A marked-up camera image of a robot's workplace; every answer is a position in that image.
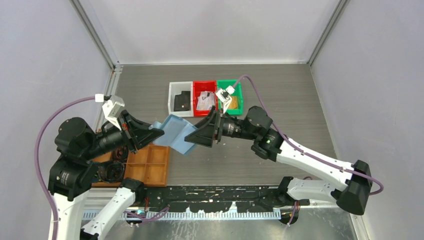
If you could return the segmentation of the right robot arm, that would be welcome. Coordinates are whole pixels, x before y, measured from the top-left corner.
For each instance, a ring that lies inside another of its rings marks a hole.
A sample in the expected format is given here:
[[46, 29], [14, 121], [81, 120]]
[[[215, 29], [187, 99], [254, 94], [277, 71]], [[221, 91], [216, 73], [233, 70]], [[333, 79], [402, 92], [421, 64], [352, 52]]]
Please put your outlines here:
[[184, 140], [209, 148], [222, 137], [252, 140], [251, 150], [261, 159], [290, 165], [318, 177], [317, 180], [283, 177], [276, 192], [281, 204], [319, 200], [335, 203], [354, 215], [365, 213], [373, 185], [368, 163], [345, 162], [320, 154], [279, 133], [272, 123], [259, 106], [251, 107], [244, 119], [212, 109]]

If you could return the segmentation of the blue card holder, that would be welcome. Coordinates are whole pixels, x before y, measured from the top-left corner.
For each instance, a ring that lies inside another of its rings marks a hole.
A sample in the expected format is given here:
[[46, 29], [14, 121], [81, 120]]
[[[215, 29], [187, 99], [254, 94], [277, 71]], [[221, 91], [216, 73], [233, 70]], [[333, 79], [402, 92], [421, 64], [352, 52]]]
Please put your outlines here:
[[155, 145], [170, 147], [184, 156], [196, 147], [194, 143], [185, 141], [185, 137], [198, 128], [182, 117], [170, 114], [163, 123], [155, 121], [149, 129], [164, 131], [164, 135], [153, 141]]

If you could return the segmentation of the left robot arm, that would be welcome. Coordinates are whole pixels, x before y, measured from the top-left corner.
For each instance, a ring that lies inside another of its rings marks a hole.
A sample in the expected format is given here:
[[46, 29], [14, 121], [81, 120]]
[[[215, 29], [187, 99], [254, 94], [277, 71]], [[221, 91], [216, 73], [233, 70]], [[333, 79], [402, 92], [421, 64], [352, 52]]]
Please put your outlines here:
[[99, 133], [80, 117], [60, 125], [54, 141], [60, 155], [50, 169], [47, 186], [52, 202], [51, 240], [103, 240], [127, 208], [145, 202], [144, 183], [125, 178], [105, 207], [89, 223], [82, 224], [86, 200], [99, 169], [94, 159], [120, 147], [134, 153], [164, 134], [127, 111], [120, 113], [117, 122], [117, 126]]

